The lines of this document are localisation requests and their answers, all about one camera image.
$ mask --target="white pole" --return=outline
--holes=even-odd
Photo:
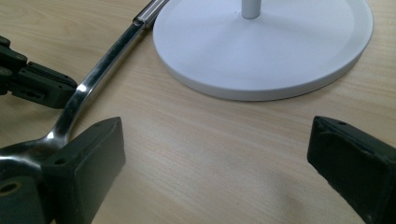
[[[260,16],[262,0],[242,0],[242,17],[254,19]]]

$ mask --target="white round base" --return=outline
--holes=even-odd
[[[373,33],[365,0],[263,0],[255,19],[241,0],[172,0],[154,25],[170,73],[220,98],[267,101],[317,90],[348,71]]]

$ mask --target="white lamp base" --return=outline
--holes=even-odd
[[[263,0],[245,19],[241,0],[172,0],[154,25],[170,73],[220,98],[267,101],[317,90],[346,73],[373,33],[365,0]]]

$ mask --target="wooden table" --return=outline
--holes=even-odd
[[[148,2],[1,0],[0,35],[79,83]],[[93,223],[363,223],[306,152],[316,115],[396,146],[396,1],[368,2],[375,32],[352,70],[280,101],[193,91],[166,72],[152,33],[140,38],[73,131],[122,118],[127,162]],[[0,99],[0,147],[44,135],[61,112]]]

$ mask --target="wood grain surface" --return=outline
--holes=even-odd
[[[78,83],[149,0],[0,0],[0,35]],[[142,35],[76,123],[121,117],[127,163],[95,224],[362,224],[307,162],[314,116],[396,147],[396,1],[368,0],[375,31],[345,76],[303,96],[235,102],[171,77]],[[60,110],[0,96],[0,147],[47,133]]]

